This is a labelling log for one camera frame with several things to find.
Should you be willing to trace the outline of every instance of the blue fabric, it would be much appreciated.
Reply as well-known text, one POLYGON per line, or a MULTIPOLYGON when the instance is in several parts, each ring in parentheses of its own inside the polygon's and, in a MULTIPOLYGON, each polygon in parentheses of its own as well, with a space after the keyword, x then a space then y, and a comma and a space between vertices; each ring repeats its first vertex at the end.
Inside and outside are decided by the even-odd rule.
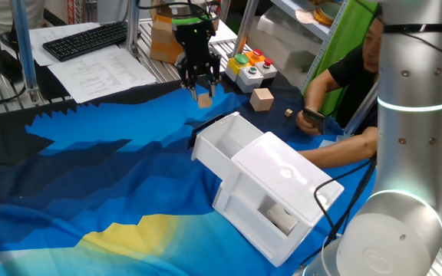
MULTIPOLYGON (((174 267, 188 266, 189 262, 192 267, 164 274, 182 275, 187 271, 202 275, 211 269, 212 275, 247 275, 248 271, 256 271, 257 275, 292 275, 302 259, 322 246, 330 231, 327 221, 321 220, 293 256, 280 268, 274 268, 213 211, 211 205, 220 180, 201 163, 190 160, 191 151, 186 145, 193 128, 220 113, 234 111, 260 130, 272 131, 296 150, 314 149, 321 141, 335 140, 341 133, 337 124, 329 120, 329 135, 304 135, 295 127, 294 118, 287 120, 283 116, 285 109, 297 110, 297 105, 276 97, 270 112, 256 113, 245 96, 225 94, 219 86, 213 106, 205 110, 197 107, 188 92, 178 90, 143 104, 103 103, 98 107, 80 106, 77 112, 69 111, 67 115, 37 117, 27 131, 54 143, 20 166, 0 169, 0 191, 11 190, 12 194, 0 202, 0 252, 64 250, 76 246, 84 235, 102 232, 114 222, 136 225, 145 215, 194 215, 199 218, 185 227, 191 232, 200 228, 205 231, 197 237, 195 233, 185 235, 177 249, 182 254, 168 258, 174 267), (202 237, 205 245, 196 243, 191 248, 194 237, 202 237)), ((326 172, 339 176, 361 164, 326 172)), ((347 207, 365 170, 339 181, 345 191, 328 212, 334 221, 347 207)), ((364 204, 371 189, 372 185, 364 191, 352 215, 364 204)), ((75 265, 66 258, 59 260, 55 257, 52 265, 75 265)), ((12 265, 2 261, 0 275, 15 273, 12 265)), ((132 265, 130 270, 124 268, 127 273, 123 274, 163 275, 158 270, 141 269, 132 265)))

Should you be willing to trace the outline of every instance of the black keyboard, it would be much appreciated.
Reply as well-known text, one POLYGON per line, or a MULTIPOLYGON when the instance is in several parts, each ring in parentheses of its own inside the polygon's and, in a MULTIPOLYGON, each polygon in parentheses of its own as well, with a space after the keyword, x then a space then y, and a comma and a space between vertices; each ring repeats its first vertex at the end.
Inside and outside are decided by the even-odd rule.
POLYGON ((124 42, 126 39, 127 23, 119 21, 79 34, 49 41, 44 43, 43 46, 46 51, 59 61, 67 61, 83 54, 124 42))

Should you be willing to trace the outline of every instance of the hand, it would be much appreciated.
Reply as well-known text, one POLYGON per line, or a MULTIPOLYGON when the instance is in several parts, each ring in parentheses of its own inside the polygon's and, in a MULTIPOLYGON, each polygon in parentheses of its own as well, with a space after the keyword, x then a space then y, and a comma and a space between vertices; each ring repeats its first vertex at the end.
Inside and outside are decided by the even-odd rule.
POLYGON ((306 134, 316 136, 321 135, 321 133, 313 126, 312 123, 305 120, 305 117, 303 116, 303 111, 299 111, 298 116, 296 117, 296 126, 298 126, 299 129, 306 134))

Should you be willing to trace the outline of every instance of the red button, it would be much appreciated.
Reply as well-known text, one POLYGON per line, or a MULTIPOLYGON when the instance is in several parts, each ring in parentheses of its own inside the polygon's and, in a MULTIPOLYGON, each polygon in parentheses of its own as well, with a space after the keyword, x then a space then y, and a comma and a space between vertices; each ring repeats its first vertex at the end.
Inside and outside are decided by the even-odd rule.
POLYGON ((272 65, 272 63, 274 63, 274 61, 272 61, 272 59, 266 58, 266 66, 270 67, 272 65))
POLYGON ((261 57, 263 55, 262 51, 260 51, 259 49, 253 50, 253 54, 255 54, 256 56, 259 56, 259 57, 261 57))

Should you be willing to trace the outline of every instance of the man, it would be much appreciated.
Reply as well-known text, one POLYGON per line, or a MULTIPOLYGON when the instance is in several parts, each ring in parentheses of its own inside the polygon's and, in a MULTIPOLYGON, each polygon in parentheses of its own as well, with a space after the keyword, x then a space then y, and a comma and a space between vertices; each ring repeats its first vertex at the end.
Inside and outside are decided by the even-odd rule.
MULTIPOLYGON (((26 0, 28 27, 39 28, 44 21, 45 0, 26 0)), ((12 1, 0 0, 0 34, 10 31, 13 25, 12 1)))
MULTIPOLYGON (((381 16, 382 10, 378 8, 366 33, 364 43, 318 75, 308 86, 305 105, 314 111, 318 111, 322 107, 326 93, 341 87, 348 87, 336 117, 337 123, 342 128, 345 128, 378 79, 381 33, 383 31, 381 16)), ((310 122, 305 120, 303 112, 298 113, 296 123, 307 134, 320 134, 310 122)), ((320 168, 345 166, 371 158, 378 148, 377 126, 378 106, 375 104, 357 129, 355 136, 327 147, 300 153, 320 168)))

